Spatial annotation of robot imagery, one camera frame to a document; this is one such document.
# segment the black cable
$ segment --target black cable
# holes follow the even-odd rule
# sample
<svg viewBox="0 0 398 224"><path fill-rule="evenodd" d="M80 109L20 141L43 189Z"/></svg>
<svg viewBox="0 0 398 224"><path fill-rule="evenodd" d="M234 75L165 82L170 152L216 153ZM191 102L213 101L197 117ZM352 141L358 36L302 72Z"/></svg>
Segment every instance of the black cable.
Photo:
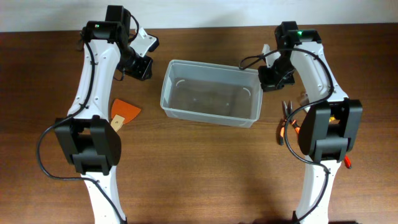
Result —
<svg viewBox="0 0 398 224"><path fill-rule="evenodd" d="M308 160L306 160L306 159L301 158L299 155L297 155L297 154L294 152L294 150L292 149L292 146L291 146L290 143L289 143L289 139L288 139L288 137L287 137L287 129L288 129L288 126L289 126L290 121L293 119L293 117L294 117L299 111L302 111L302 110L304 110L305 108L307 108L307 107L309 107L309 106L314 106L314 105L317 105L317 104L319 104L319 103L322 103L322 102L328 100L328 99L332 96L332 94L333 94L333 92L334 92L334 90L335 90L335 87L334 87L334 85L333 85L333 79L332 79L332 77L331 77L331 74L330 74L330 72L329 72L328 67L327 67L327 66L325 65L325 63L319 58L319 56L316 55L316 54L314 54L314 53L312 53L312 52L310 52L310 51L304 50L304 49L277 49L277 50L273 50L273 51L271 51L271 52L268 52L268 53L266 53L266 54L246 57L246 58L244 58L242 61L240 61L240 63L239 63L239 69L241 69L241 70L247 69L247 68L249 68L250 66L252 66L252 65L254 65L254 64L256 64L256 63L258 63L260 60L265 60L265 58L266 58L267 56L271 55L271 54L274 54L274 53L276 53L276 52L285 52L285 51L298 51L298 52L303 52L303 53L306 53L306 54L311 55L312 57L314 57L315 60L318 60L319 63L320 63L320 65L321 65L322 68L324 69L324 71L325 71L327 77L328 77L328 81L329 81L329 85L330 85L330 89L329 89L328 95L327 95L326 97L324 97L324 98L322 98L322 99L320 99L320 100L311 102L311 103L309 103L309 104L307 104L307 105L304 105L304 106L301 106L301 107L297 108L295 111L293 111L293 112L289 115L289 117L287 117L286 123L285 123L284 139L285 139L285 142L286 142L287 149L290 151L290 153L292 153L293 156L296 157L298 160L300 160L300 161L302 161L302 162L304 162L304 163L306 163L306 164L315 165L315 166L320 166L320 167L322 167L323 170L325 171L325 183L323 184L323 187L322 187L322 190L321 190L320 195L319 195L319 197L318 197L318 200L315 202L314 206L313 206L306 214L304 214L302 217L300 217L298 220L296 220L295 224L299 224L304 218L306 218L307 216L309 216L309 215L318 207L319 203L321 202L322 197L323 197L323 195L325 194L326 188L327 188L327 186L328 186L330 171L329 171L329 169L328 169L325 165L323 165L323 164L321 164L321 163L315 163L315 162L312 162L312 161L308 161ZM258 59L255 60L254 62L250 63L248 66L242 67L242 66L241 66L242 62L244 62L245 60L247 60L247 59L249 59L249 58L258 58Z"/></svg>
<svg viewBox="0 0 398 224"><path fill-rule="evenodd" d="M48 134L52 129L56 128L57 126L65 123L66 121L72 119L74 116L78 115L80 112L82 112L88 103L88 100L90 99L90 95L91 95L91 91L93 89L93 84L94 84L94 74L95 74L95 60L94 60L94 55L93 55L93 51L91 50L90 45L85 42L87 49L90 53L90 57L91 57L91 78L90 78L90 85L88 87L88 92L87 92L87 96L83 102L83 104L80 105L80 109L78 109L76 112L74 112L73 114L68 115L66 118L64 118L63 120L56 122L55 124L51 125L50 127L48 127L39 137L39 140L37 141L37 145L36 145L36 159L37 162L39 163L40 169L44 172L45 175L47 175L48 177L50 177L51 179L54 180L87 180L90 181L91 183L93 183L97 189L101 192L101 194L104 196L104 198L109 202L109 204L112 206L113 210L116 212L116 214L118 215L118 218L120 219L121 223L127 224L127 221L122 219L122 216L120 215L118 209L116 208L115 204L112 202L112 200L106 195L106 193L104 192L104 190L101 188L101 186L99 185L98 181L95 179L91 179L91 178L87 178L87 177L57 177L55 175L50 174L45 167L43 166L42 160L40 158L40 145L45 137L46 134Z"/></svg>
<svg viewBox="0 0 398 224"><path fill-rule="evenodd" d="M133 19L134 22L136 23L137 31L136 31L136 34L134 35L134 37L131 37L131 38L129 39L129 43L132 42L133 40L135 40L135 39L137 38L137 36L138 36L138 31L139 31L139 23L138 23L137 19L136 19L132 14L131 14L130 16L132 17L132 19Z"/></svg>
<svg viewBox="0 0 398 224"><path fill-rule="evenodd" d="M294 70L292 70L292 71L290 71L290 72L287 72L286 75L284 75L284 76L279 80L278 84L276 84L275 87L278 88L279 84L280 84L286 77L288 77L289 75L293 75L293 72L294 72Z"/></svg>
<svg viewBox="0 0 398 224"><path fill-rule="evenodd" d="M117 79L115 76L113 77L113 79L116 80L116 81L123 81L124 80L124 69L123 69L123 72L122 72L122 77L120 79Z"/></svg>

